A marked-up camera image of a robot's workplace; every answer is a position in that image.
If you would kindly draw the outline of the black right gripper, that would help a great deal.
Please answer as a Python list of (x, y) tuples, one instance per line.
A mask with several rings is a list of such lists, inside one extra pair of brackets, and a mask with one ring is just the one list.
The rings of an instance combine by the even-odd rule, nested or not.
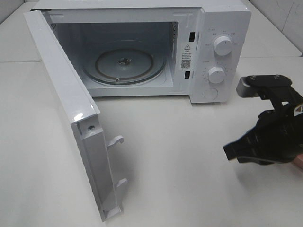
[(273, 110), (263, 111), (256, 126), (223, 146), (227, 159), (239, 163), (288, 163), (303, 153), (303, 98), (283, 75), (246, 77), (246, 97), (269, 99)]

